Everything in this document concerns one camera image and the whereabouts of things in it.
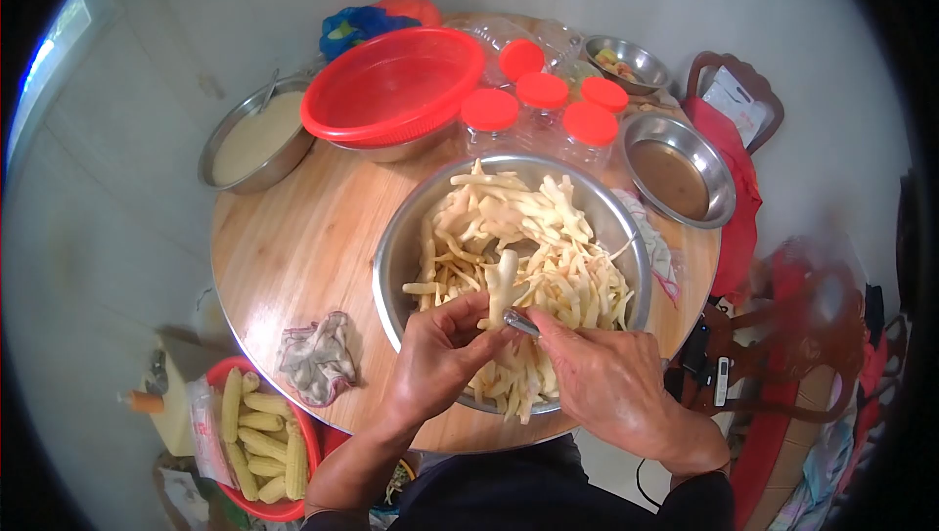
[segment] white vegetable strip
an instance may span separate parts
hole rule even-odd
[[[483,173],[477,160],[470,174],[454,175],[451,183],[458,188],[422,220],[417,280],[402,287],[421,310],[488,290],[489,317],[480,328],[502,325],[501,313],[510,305],[548,310],[571,328],[625,328],[634,292],[612,261],[632,240],[612,255],[591,243],[593,229],[572,206],[568,176],[559,183],[545,177],[532,191],[516,173]],[[526,238],[537,243],[531,256],[508,249]],[[518,349],[501,350],[468,390],[476,402],[495,402],[507,420],[519,416],[522,423],[535,404],[559,395],[549,358],[527,337]]]

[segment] corn cob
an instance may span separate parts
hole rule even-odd
[[[281,431],[267,431],[265,435],[282,443],[288,443],[288,438],[290,437],[290,433],[288,433],[286,429],[282,429]]]
[[[262,456],[264,458],[269,457],[267,454],[264,453],[264,450],[261,447],[258,447],[255,443],[246,442],[242,439],[241,444],[244,445],[245,458],[249,462],[251,462],[251,458],[248,456],[248,454],[251,454],[253,456]]]
[[[228,448],[228,459],[235,469],[235,477],[238,478],[238,485],[241,486],[241,493],[244,494],[245,500],[257,500],[257,480],[248,470],[248,462],[244,459],[241,448],[237,443],[226,443],[225,447]]]
[[[274,413],[281,417],[287,417],[293,413],[290,410],[287,399],[280,395],[266,395],[261,392],[252,392],[244,396],[244,403],[261,413]]]
[[[258,493],[257,497],[260,498],[265,503],[272,505],[280,499],[284,498],[285,492],[284,486],[284,477],[279,476],[277,478],[272,478],[270,482],[264,485]]]
[[[261,379],[256,373],[244,373],[241,376],[241,394],[246,395],[254,392],[261,385]]]
[[[274,478],[283,476],[287,471],[287,465],[268,456],[254,456],[248,461],[248,469],[254,475]]]
[[[306,491],[307,461],[306,443],[295,423],[288,423],[288,459],[287,471],[284,474],[287,495],[290,500],[303,498]]]
[[[238,441],[238,406],[241,401],[241,371],[233,368],[225,379],[222,393],[222,439],[225,443]]]
[[[286,443],[281,443],[276,439],[270,439],[264,435],[264,433],[248,429],[247,427],[240,427],[238,429],[238,436],[242,442],[251,447],[251,453],[260,452],[261,455],[275,458],[284,464],[288,462],[288,445]]]
[[[284,429],[284,418],[270,413],[249,413],[239,417],[238,424],[256,431],[281,431]]]

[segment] stainless steel bowl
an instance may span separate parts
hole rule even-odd
[[[361,156],[365,160],[386,163],[401,162],[402,160],[416,158],[417,156],[437,148],[441,142],[452,138],[455,134],[456,126],[454,123],[450,123],[446,126],[438,128],[426,136],[410,139],[403,144],[382,146],[381,148],[357,148],[354,142],[342,144],[328,139],[326,141],[340,150],[348,150],[349,152],[353,152]]]
[[[695,128],[661,113],[643,112],[629,116],[620,126],[624,135],[623,149],[626,151],[626,167],[639,187],[644,201],[654,209],[672,218],[701,230],[715,230],[728,221],[737,206],[737,191],[734,177],[727,164],[711,143]],[[708,191],[708,210],[703,220],[690,220],[665,205],[642,183],[629,160],[629,148],[640,141],[658,141],[677,150],[691,162],[704,180]]]
[[[401,285],[413,282],[420,269],[421,218],[447,193],[453,190],[450,177],[469,173],[473,159],[468,158],[447,165],[411,191],[388,223],[375,254],[372,274],[372,294],[378,308],[381,324],[396,352],[401,351],[407,318],[415,311],[414,300],[401,291]],[[574,185],[574,207],[581,209],[593,227],[597,243],[615,252],[639,230],[628,211],[609,189],[580,169],[553,158],[539,155],[499,154],[483,158],[483,167],[489,174],[515,171],[518,178],[529,186],[541,185],[549,174],[559,179],[569,174]],[[649,256],[642,238],[634,240],[626,252],[616,259],[626,282],[636,290],[627,310],[630,329],[642,329],[649,317],[651,297],[651,270]],[[464,392],[459,402],[468,407],[497,413],[495,402],[487,399],[477,404],[471,394]],[[539,403],[533,414],[557,411],[557,400]]]
[[[298,76],[280,79],[274,83],[273,95],[288,91],[306,91],[311,80],[309,77]],[[202,155],[199,156],[200,183],[212,190],[231,191],[238,195],[256,193],[281,182],[284,177],[297,168],[299,162],[306,156],[306,153],[310,150],[310,145],[313,143],[313,136],[300,124],[287,143],[251,173],[228,185],[217,185],[212,180],[212,165],[215,163],[215,155],[219,150],[219,146],[222,145],[225,137],[231,133],[235,124],[242,118],[253,114],[261,106],[267,91],[268,87],[265,85],[253,92],[240,105],[229,111],[228,115],[222,118],[215,131],[208,137],[208,141],[202,149]]]
[[[633,76],[641,82],[630,82],[619,75],[610,73],[597,63],[593,57],[604,48],[609,48],[615,52],[621,61],[633,69]],[[600,69],[604,77],[616,82],[626,89],[626,92],[634,95],[649,95],[659,89],[668,87],[671,83],[669,69],[665,68],[665,64],[653,56],[651,52],[647,52],[632,42],[612,36],[591,36],[584,42],[584,51],[587,52],[587,58],[590,62]]]

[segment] round wooden table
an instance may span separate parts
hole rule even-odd
[[[513,17],[531,27],[533,19]],[[680,110],[631,100],[630,111],[657,110],[687,120]],[[396,354],[372,297],[372,258],[382,232],[411,189],[459,156],[458,143],[410,162],[379,165],[317,140],[310,155],[284,181],[267,191],[221,193],[212,219],[212,270],[219,299],[241,349],[277,388],[314,417],[355,432],[381,400]],[[613,187],[633,188],[614,150],[604,175]],[[720,231],[703,231],[653,212],[652,226],[680,262],[677,305],[652,281],[646,330],[658,337],[661,355],[672,357],[685,341],[711,290]],[[331,310],[352,319],[347,346],[358,369],[358,386],[326,408],[305,406],[276,370],[281,332],[308,326]],[[560,411],[518,419],[454,404],[429,420],[415,449],[440,452],[494,451],[555,437],[577,423]]]

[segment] clear plastic jar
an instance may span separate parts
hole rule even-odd
[[[499,89],[477,89],[463,100],[460,111],[463,140],[470,156],[525,148],[514,128],[518,101]]]
[[[584,80],[592,77],[603,79],[603,74],[600,72],[600,69],[587,61],[580,60],[567,63],[556,75],[567,83],[567,88],[570,90],[567,94],[568,103],[584,100],[583,95],[581,95],[581,85]]]
[[[545,49],[548,72],[558,71],[578,59],[584,44],[582,33],[557,20],[542,20],[534,27],[534,36]]]
[[[619,130],[616,118],[600,106],[579,101],[564,110],[563,124],[567,144],[561,159],[600,178]]]
[[[547,73],[523,75],[515,85],[522,103],[519,126],[536,136],[560,130],[560,118],[567,103],[567,83]]]
[[[530,32],[505,18],[474,21],[469,33],[487,52],[483,82],[490,87],[505,87],[526,73],[545,68],[545,51]]]
[[[626,115],[629,95],[623,87],[611,80],[584,79],[581,83],[581,96],[584,101],[593,103],[612,113],[617,122],[621,122]]]

